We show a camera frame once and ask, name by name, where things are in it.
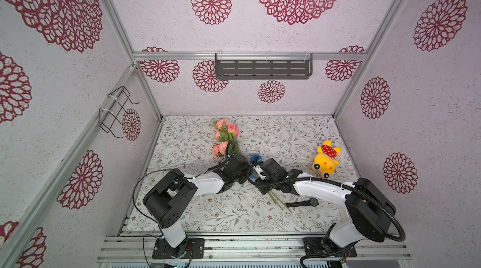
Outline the blue tape dispenser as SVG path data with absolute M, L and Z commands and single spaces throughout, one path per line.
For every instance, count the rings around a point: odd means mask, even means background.
M 251 160 L 250 160 L 250 165 L 261 165 L 263 162 L 263 158 L 262 156 L 258 155 L 258 154 L 253 154 L 251 156 Z

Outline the pink artificial flower bouquet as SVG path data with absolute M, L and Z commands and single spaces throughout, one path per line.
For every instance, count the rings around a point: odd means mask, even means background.
M 215 143 L 212 149 L 212 154 L 214 157 L 218 158 L 220 161 L 218 164 L 208 169 L 208 172 L 215 172 L 216 169 L 223 167 L 234 154 L 241 154 L 238 137 L 239 129 L 234 123 L 228 120 L 221 119 L 213 122 L 213 127 L 216 130 L 215 133 Z M 250 161 L 248 161 L 249 168 L 252 168 Z

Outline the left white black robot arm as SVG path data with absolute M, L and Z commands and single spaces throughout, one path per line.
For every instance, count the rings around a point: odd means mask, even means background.
M 203 195 L 221 194 L 235 183 L 247 180 L 248 160 L 235 154 L 220 165 L 198 176 L 170 170 L 145 196 L 143 204 L 164 236 L 167 245 L 178 248 L 187 241 L 180 218 L 192 199 Z

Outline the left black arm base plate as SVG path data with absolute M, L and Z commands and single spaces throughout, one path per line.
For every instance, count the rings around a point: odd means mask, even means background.
M 178 247 L 171 247 L 165 239 L 157 239 L 152 259 L 202 259 L 204 257 L 204 239 L 185 239 Z

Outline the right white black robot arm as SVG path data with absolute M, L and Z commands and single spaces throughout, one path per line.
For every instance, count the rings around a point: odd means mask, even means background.
M 405 234 L 398 237 L 388 234 L 395 222 L 395 207 L 365 178 L 356 182 L 339 183 L 319 178 L 303 171 L 287 171 L 273 159 L 250 167 L 249 175 L 257 178 L 248 180 L 263 194 L 279 190 L 286 194 L 324 200 L 339 207 L 341 222 L 335 223 L 326 233 L 325 241 L 330 249 L 342 249 L 361 240 L 384 242 L 404 240 Z

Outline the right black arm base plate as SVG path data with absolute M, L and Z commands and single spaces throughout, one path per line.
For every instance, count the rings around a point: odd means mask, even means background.
M 347 245 L 346 247 L 339 247 L 327 237 L 305 237 L 303 238 L 303 244 L 306 257 L 327 254 L 328 257 L 342 258 L 357 256 L 357 252 L 354 247 L 356 243 Z

